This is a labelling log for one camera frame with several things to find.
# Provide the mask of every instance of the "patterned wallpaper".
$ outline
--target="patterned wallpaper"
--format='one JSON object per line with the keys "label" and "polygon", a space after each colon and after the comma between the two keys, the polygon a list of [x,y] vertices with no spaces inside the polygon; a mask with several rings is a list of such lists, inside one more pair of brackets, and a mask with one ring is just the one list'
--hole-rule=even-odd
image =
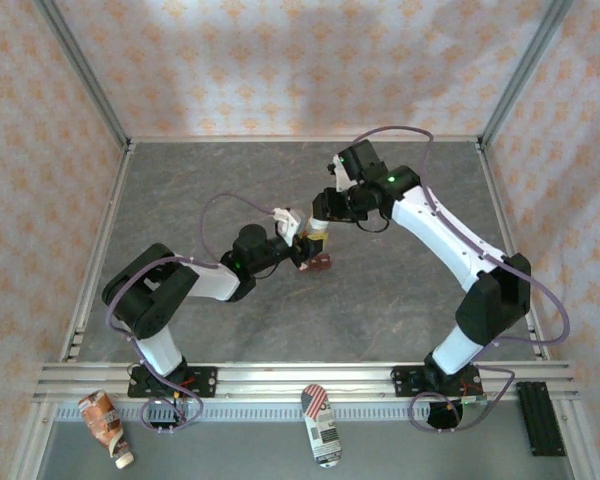
{"label": "patterned wallpaper", "polygon": [[131,136],[482,132],[549,0],[59,0]]}
{"label": "patterned wallpaper", "polygon": [[490,154],[520,250],[573,318],[553,353],[577,360],[600,449],[600,0],[574,3],[556,37]]}
{"label": "patterned wallpaper", "polygon": [[0,479],[57,361],[119,150],[30,0],[0,1]]}

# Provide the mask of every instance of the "bottle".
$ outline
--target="bottle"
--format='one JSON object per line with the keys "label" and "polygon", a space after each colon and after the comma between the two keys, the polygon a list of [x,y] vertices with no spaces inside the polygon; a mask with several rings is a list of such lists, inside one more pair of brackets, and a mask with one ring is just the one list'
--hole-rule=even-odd
{"label": "bottle", "polygon": [[87,395],[78,402],[78,408],[91,434],[109,450],[109,456],[115,460],[116,467],[124,468],[132,463],[134,458],[124,439],[120,415],[107,393],[97,390]]}

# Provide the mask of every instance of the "purple cable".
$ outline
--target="purple cable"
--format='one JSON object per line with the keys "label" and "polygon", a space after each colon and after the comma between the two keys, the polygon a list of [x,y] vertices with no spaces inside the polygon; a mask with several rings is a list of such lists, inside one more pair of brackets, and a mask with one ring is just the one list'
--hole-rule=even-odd
{"label": "purple cable", "polygon": [[[425,148],[424,155],[422,156],[422,161],[420,162],[420,183],[422,186],[422,191],[424,193],[424,196],[427,199],[427,202],[429,203],[429,205],[432,206],[432,208],[435,208],[434,206],[436,205],[436,203],[433,201],[433,197],[431,196],[431,192],[429,189],[429,183],[427,181],[427,162],[429,160],[429,156],[431,154],[431,148],[433,146],[433,139],[434,139],[433,134],[431,132],[429,132],[428,130],[424,130],[422,128],[408,127],[408,126],[403,126],[403,125],[389,125],[389,126],[378,127],[378,128],[374,128],[373,130],[369,130],[368,132],[365,132],[362,135],[357,136],[353,140],[353,143],[354,144],[358,143],[375,133],[384,132],[386,130],[406,130],[406,131],[410,131],[410,132],[420,133],[429,138],[429,141],[427,142],[427,146]],[[440,210],[433,210],[433,214],[437,215],[438,218],[440,219],[440,221],[449,230],[451,230],[451,232],[453,232],[456,235],[456,237],[458,237],[462,242],[464,242],[465,245],[467,245],[469,248],[471,248],[478,255],[482,256],[482,258],[485,258],[486,260],[493,263],[494,265],[497,265],[498,267],[502,268],[503,270],[506,270],[507,272],[515,275],[516,277],[518,277],[526,282],[529,282],[530,285],[533,285],[534,287],[540,289],[540,291],[542,293],[544,293],[549,298],[549,300],[551,300],[553,302],[553,304],[556,306],[556,308],[560,312],[560,315],[562,315],[563,330],[562,330],[562,333],[560,334],[560,336],[557,338],[554,338],[551,340],[531,340],[531,339],[527,339],[527,338],[511,337],[508,335],[503,335],[503,336],[497,337],[498,340],[509,340],[509,341],[515,341],[515,342],[519,342],[519,343],[526,343],[526,344],[538,345],[538,346],[551,346],[551,345],[557,345],[559,343],[562,343],[567,339],[567,337],[569,336],[569,332],[571,331],[571,323],[569,321],[569,314],[567,313],[567,309],[564,307],[564,305],[562,304],[560,299],[551,290],[549,290],[543,283],[539,282],[535,278],[533,278],[523,272],[520,272],[519,270],[516,270],[515,268],[507,265],[506,263],[500,261],[499,259],[494,258],[493,256],[489,255],[488,253],[484,252],[478,245],[476,245],[474,242],[471,241],[471,239],[469,239],[464,233],[462,233],[448,218],[446,218],[445,215]],[[474,355],[474,357],[471,359],[471,361],[476,360],[478,357],[482,356],[486,352],[486,350],[492,344],[494,344],[494,342],[495,342],[495,340],[493,342],[489,343],[489,345],[485,346],[482,350],[480,350],[476,355]],[[503,389],[500,391],[500,393],[498,393],[496,398],[494,398],[493,401],[487,406],[487,408],[485,408],[483,410],[483,412],[480,414],[480,416],[478,416],[478,418],[476,418],[474,421],[472,421],[468,425],[465,425],[463,427],[451,428],[451,429],[431,429],[431,428],[423,427],[418,422],[416,422],[415,419],[413,418],[413,407],[415,406],[415,403],[418,401],[418,399],[423,398],[423,397],[434,396],[434,397],[444,399],[444,401],[446,401],[447,404],[452,407],[454,414],[456,416],[456,419],[458,419],[459,417],[458,417],[458,412],[455,408],[455,405],[453,405],[451,400],[446,395],[443,395],[443,394],[437,393],[437,392],[422,392],[422,393],[419,393],[418,395],[416,395],[415,397],[413,397],[413,399],[409,403],[408,415],[409,415],[409,421],[411,422],[411,424],[414,427],[416,427],[418,430],[427,432],[427,433],[455,433],[455,432],[461,432],[461,431],[467,430],[469,428],[475,427],[480,422],[482,422],[489,415],[489,413],[491,413],[491,410],[493,410],[493,408],[498,404],[498,402],[500,401],[502,396],[505,394],[505,392],[509,389],[509,387],[513,383],[513,380],[515,379],[516,375],[513,370],[509,370],[506,368],[487,367],[484,365],[476,365],[476,364],[474,364],[474,365],[476,367],[478,367],[479,369],[490,370],[490,371],[494,371],[494,372],[503,372],[503,373],[508,373],[510,375],[509,380],[507,380]]]}
{"label": "purple cable", "polygon": [[246,198],[244,198],[236,193],[222,192],[222,193],[218,193],[217,195],[214,195],[209,200],[207,200],[207,203],[204,204],[204,207],[202,208],[202,213],[200,214],[200,223],[198,225],[198,233],[200,235],[200,243],[202,244],[202,248],[204,248],[204,251],[207,252],[207,255],[209,255],[209,257],[211,257],[215,262],[219,262],[220,260],[218,260],[218,258],[215,256],[215,254],[211,250],[211,247],[209,247],[209,245],[207,244],[207,241],[204,238],[204,218],[207,215],[207,210],[209,210],[209,207],[211,206],[211,204],[220,197],[231,197],[231,198],[236,198],[238,200],[242,200],[247,205],[255,208],[256,210],[261,211],[265,215],[273,215],[272,210],[267,210],[266,208],[256,205],[252,201],[247,200]]}
{"label": "purple cable", "polygon": [[[178,430],[182,430],[185,427],[188,427],[189,425],[191,425],[193,422],[195,422],[200,415],[202,414],[202,410],[204,408],[204,405],[202,403],[202,400],[200,399],[200,397],[198,395],[196,395],[195,393],[193,393],[191,390],[189,390],[188,388],[182,387],[174,382],[171,382],[170,380],[167,380],[165,377],[163,377],[162,375],[160,375],[156,369],[153,367],[153,365],[151,365],[151,363],[147,360],[147,358],[145,357],[145,355],[142,353],[142,350],[140,350],[140,346],[138,345],[137,339],[133,336],[133,334],[127,330],[125,330],[124,328],[120,328],[120,327],[116,327],[113,324],[113,312],[115,311],[116,307],[118,306],[118,303],[120,303],[120,299],[124,296],[125,293],[127,293],[129,291],[129,289],[138,281],[140,280],[146,273],[148,273],[151,269],[160,266],[160,265],[165,265],[167,263],[172,263],[172,262],[183,262],[183,263],[189,263],[189,264],[193,264],[193,265],[198,265],[201,267],[205,267],[205,268],[218,268],[217,265],[211,265],[208,263],[204,263],[204,262],[199,262],[197,260],[194,260],[193,258],[188,258],[188,257],[182,257],[182,256],[172,256],[172,257],[164,257],[164,258],[160,258],[158,260],[155,260],[151,263],[149,263],[148,265],[145,265],[144,267],[142,267],[135,275],[133,275],[129,281],[127,281],[122,288],[118,291],[118,293],[116,293],[113,297],[113,299],[111,300],[111,303],[109,304],[109,307],[107,308],[107,313],[105,314],[105,321],[107,324],[107,327],[109,327],[111,330],[121,333],[122,335],[124,335],[126,337],[126,339],[128,341],[131,342],[131,345],[133,346],[134,351],[136,352],[136,354],[138,355],[138,357],[140,358],[140,363],[142,365],[144,365],[145,367],[147,367],[147,370],[149,370],[149,372],[151,373],[151,375],[153,375],[154,377],[156,377],[160,382],[162,382],[163,384],[167,385],[168,387],[173,388],[174,390],[181,392],[185,395],[188,395],[189,397],[193,398],[194,400],[196,400],[200,406],[200,408],[198,408],[198,410],[196,411],[196,413],[189,418],[188,420],[186,420],[184,423],[182,423],[181,425],[178,425],[176,427],[169,427],[169,431],[171,433],[177,432]],[[162,432],[162,428],[155,428],[152,427],[151,425],[149,425],[147,423],[147,421],[144,418],[144,413],[146,411],[146,409],[149,407],[149,405],[160,402],[160,401],[164,401],[167,405],[170,405],[171,408],[176,412],[176,414],[184,419],[185,415],[184,415],[184,411],[180,411],[178,410],[178,408],[173,405],[171,402],[169,402],[167,399],[160,399],[160,398],[152,398],[150,400],[148,400],[144,405],[142,405],[142,407],[140,408],[140,420],[142,421],[142,424],[148,428],[149,430],[154,430],[157,431],[158,433]]]}

